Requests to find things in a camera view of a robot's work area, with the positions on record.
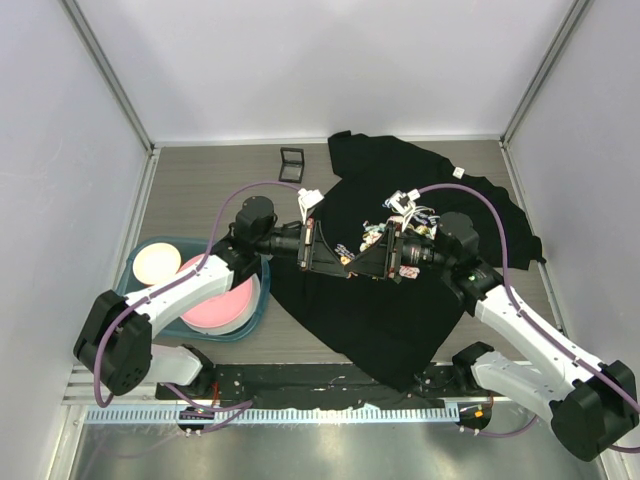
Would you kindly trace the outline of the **black floral print t-shirt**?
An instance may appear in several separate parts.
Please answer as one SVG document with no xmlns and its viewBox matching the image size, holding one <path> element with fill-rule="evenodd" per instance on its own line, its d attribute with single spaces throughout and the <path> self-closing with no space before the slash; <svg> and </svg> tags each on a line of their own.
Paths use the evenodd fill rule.
<svg viewBox="0 0 640 480">
<path fill-rule="evenodd" d="M 339 182 L 315 209 L 331 249 L 360 251 L 365 227 L 385 224 L 387 199 L 432 184 L 454 183 L 446 157 L 393 136 L 349 131 L 329 137 Z M 423 269 L 414 279 L 349 279 L 301 271 L 291 259 L 269 262 L 274 299 L 332 350 L 376 381 L 408 390 L 461 319 L 464 309 L 439 275 Z"/>
</svg>

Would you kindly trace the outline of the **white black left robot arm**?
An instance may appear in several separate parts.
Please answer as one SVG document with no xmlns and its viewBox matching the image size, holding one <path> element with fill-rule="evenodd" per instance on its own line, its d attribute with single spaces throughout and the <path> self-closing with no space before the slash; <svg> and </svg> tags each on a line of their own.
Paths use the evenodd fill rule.
<svg viewBox="0 0 640 480">
<path fill-rule="evenodd" d="M 75 357 L 93 374 L 96 403 L 107 407 L 144 381 L 193 399 L 212 389 L 212 362 L 196 348 L 157 345 L 155 337 L 172 321 L 207 300 L 259 281 L 264 256 L 292 257 L 302 267 L 344 275 L 343 264 L 309 219 L 279 227 L 272 201 L 246 199 L 229 232 L 212 238 L 203 257 L 157 285 L 128 295 L 100 294 L 74 346 Z"/>
</svg>

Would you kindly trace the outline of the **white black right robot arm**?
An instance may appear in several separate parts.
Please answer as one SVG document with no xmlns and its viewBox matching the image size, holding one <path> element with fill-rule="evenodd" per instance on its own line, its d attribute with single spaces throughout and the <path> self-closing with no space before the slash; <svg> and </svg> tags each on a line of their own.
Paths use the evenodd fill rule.
<svg viewBox="0 0 640 480">
<path fill-rule="evenodd" d="M 457 391 L 509 397 L 547 422 L 576 458 L 595 459 L 639 424 L 636 381 L 622 362 L 605 364 L 564 337 L 508 286 L 479 255 L 479 235 L 460 213 L 440 219 L 434 239 L 403 233 L 389 222 L 381 236 L 344 267 L 396 279 L 401 267 L 434 269 L 465 310 L 507 339 L 531 363 L 507 360 L 480 344 L 462 351 L 451 371 Z"/>
</svg>

